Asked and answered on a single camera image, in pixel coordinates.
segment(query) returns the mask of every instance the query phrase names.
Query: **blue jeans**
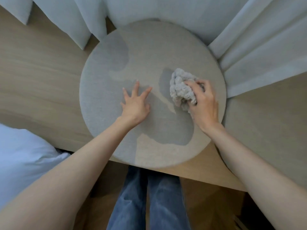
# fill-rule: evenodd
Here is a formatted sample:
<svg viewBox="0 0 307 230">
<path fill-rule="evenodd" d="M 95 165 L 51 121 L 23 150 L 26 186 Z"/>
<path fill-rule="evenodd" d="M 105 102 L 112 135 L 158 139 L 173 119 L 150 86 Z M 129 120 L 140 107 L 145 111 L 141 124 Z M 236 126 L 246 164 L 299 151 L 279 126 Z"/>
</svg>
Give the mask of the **blue jeans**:
<svg viewBox="0 0 307 230">
<path fill-rule="evenodd" d="M 147 186 L 151 230 L 191 230 L 179 177 L 129 166 L 107 230 L 145 230 Z"/>
</svg>

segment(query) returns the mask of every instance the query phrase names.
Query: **beige wall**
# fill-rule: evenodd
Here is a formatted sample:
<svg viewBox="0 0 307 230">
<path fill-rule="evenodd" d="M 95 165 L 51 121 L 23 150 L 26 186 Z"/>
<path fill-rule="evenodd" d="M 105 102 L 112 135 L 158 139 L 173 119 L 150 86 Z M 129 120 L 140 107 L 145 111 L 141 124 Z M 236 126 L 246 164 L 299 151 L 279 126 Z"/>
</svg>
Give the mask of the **beige wall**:
<svg viewBox="0 0 307 230">
<path fill-rule="evenodd" d="M 307 73 L 227 102 L 227 130 L 307 188 Z"/>
</svg>

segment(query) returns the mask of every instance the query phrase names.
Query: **curtain fold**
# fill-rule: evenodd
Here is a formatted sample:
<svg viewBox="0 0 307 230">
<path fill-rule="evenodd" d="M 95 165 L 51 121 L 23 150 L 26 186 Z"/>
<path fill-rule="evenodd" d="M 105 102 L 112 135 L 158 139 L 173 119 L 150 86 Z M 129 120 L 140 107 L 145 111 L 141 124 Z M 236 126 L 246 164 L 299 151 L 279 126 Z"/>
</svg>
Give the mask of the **curtain fold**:
<svg viewBox="0 0 307 230">
<path fill-rule="evenodd" d="M 307 71 L 307 0 L 0 0 L 26 24 L 34 1 L 83 49 L 116 27 L 160 19 L 196 34 L 218 59 L 228 97 Z"/>
</svg>

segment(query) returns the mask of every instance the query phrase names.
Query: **person's right arm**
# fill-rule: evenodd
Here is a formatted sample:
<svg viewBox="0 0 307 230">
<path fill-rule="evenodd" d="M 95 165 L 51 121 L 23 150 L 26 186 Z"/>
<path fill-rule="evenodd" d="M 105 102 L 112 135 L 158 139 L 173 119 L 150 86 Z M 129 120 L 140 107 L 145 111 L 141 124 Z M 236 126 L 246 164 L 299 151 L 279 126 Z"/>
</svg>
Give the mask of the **person's right arm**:
<svg viewBox="0 0 307 230">
<path fill-rule="evenodd" d="M 198 84 L 205 86 L 202 92 Z M 307 190 L 287 178 L 249 148 L 232 137 L 218 121 L 218 103 L 207 80 L 187 81 L 197 105 L 190 105 L 195 123 L 220 150 L 229 169 L 276 230 L 307 229 Z"/>
</svg>

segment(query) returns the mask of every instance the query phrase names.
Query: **crumpled towel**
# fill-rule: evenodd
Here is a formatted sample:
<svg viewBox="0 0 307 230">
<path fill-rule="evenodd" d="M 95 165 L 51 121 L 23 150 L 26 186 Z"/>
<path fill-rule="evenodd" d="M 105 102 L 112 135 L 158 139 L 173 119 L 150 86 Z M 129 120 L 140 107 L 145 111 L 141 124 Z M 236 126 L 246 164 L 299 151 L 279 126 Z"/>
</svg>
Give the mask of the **crumpled towel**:
<svg viewBox="0 0 307 230">
<path fill-rule="evenodd" d="M 184 111 L 189 111 L 188 100 L 191 100 L 191 103 L 196 105 L 197 100 L 194 92 L 190 86 L 186 85 L 184 81 L 196 81 L 198 78 L 190 73 L 185 72 L 183 69 L 176 69 L 173 74 L 170 84 L 170 94 L 175 103 L 175 106 L 181 107 Z"/>
</svg>

